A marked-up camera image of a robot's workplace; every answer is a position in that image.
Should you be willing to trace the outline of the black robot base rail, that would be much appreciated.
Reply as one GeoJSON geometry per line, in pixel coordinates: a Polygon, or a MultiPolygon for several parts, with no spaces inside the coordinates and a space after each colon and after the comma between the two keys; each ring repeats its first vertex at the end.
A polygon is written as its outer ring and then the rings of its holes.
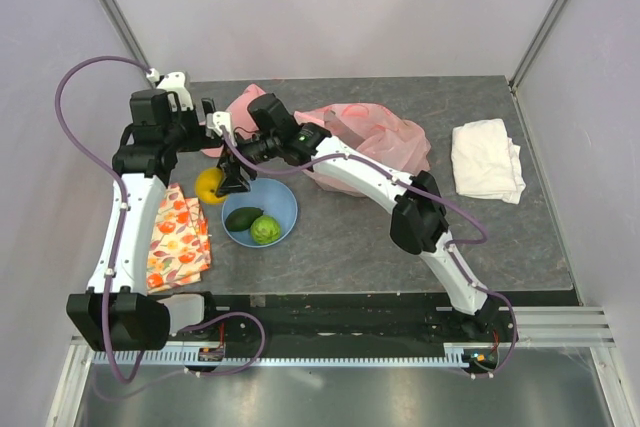
{"type": "Polygon", "coordinates": [[[270,337],[416,334],[432,344],[518,339],[509,310],[493,297],[477,314],[453,309],[444,293],[214,295],[202,291],[206,321],[226,312],[256,317],[270,337]]]}

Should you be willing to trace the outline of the fake dark green avocado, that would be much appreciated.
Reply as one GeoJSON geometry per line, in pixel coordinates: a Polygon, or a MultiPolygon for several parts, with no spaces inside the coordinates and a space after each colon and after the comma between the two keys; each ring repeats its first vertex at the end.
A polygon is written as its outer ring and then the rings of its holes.
{"type": "Polygon", "coordinates": [[[264,211],[257,207],[237,208],[226,217],[224,225],[230,232],[246,231],[263,215],[264,211]]]}

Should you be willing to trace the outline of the fake green custard apple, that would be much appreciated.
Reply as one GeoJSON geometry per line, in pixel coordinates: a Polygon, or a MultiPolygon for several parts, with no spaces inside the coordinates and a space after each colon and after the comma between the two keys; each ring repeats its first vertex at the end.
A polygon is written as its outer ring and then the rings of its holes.
{"type": "Polygon", "coordinates": [[[250,235],[258,245],[268,245],[281,237],[281,226],[272,216],[258,217],[250,227],[250,235]]]}

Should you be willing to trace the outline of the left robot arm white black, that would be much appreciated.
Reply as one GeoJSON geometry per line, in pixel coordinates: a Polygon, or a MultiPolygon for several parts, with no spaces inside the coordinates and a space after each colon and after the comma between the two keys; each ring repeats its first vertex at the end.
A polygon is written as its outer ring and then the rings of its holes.
{"type": "Polygon", "coordinates": [[[97,352],[155,351],[185,329],[208,340],[219,329],[206,293],[153,295],[147,259],[157,211],[180,152],[208,145],[184,87],[132,94],[132,122],[107,171],[113,203],[102,251],[86,290],[69,296],[66,312],[97,352]]]}

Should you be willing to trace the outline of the fake yellow orange fruit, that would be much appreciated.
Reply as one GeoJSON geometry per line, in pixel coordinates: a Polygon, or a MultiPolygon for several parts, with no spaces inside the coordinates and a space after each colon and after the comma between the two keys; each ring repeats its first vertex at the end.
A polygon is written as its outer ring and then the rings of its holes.
{"type": "Polygon", "coordinates": [[[224,178],[221,169],[217,167],[203,170],[196,178],[194,192],[198,199],[209,205],[223,203],[227,196],[219,195],[217,189],[224,178]]]}

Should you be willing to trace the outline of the pink plastic bag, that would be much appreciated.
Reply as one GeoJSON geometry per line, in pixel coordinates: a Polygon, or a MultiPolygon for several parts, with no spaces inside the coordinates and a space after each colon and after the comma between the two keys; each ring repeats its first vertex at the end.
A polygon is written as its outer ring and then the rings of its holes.
{"type": "Polygon", "coordinates": [[[391,168],[417,174],[428,171],[431,144],[422,127],[374,103],[331,104],[296,111],[300,124],[315,123],[350,148],[391,168]]]}

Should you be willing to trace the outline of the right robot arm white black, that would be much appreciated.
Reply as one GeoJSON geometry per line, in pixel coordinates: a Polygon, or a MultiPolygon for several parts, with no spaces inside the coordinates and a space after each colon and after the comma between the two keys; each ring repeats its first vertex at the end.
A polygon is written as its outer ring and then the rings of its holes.
{"type": "Polygon", "coordinates": [[[206,130],[222,143],[224,181],[219,193],[244,192],[244,173],[255,175],[263,163],[284,160],[286,174],[313,172],[337,180],[373,200],[391,217],[390,237],[401,250],[419,257],[445,288],[467,339],[483,339],[494,328],[498,306],[489,289],[462,257],[446,215],[458,208],[441,198],[428,172],[402,172],[357,152],[324,127],[300,123],[273,94],[250,102],[257,130],[248,139],[235,134],[229,112],[210,112],[206,130]]]}

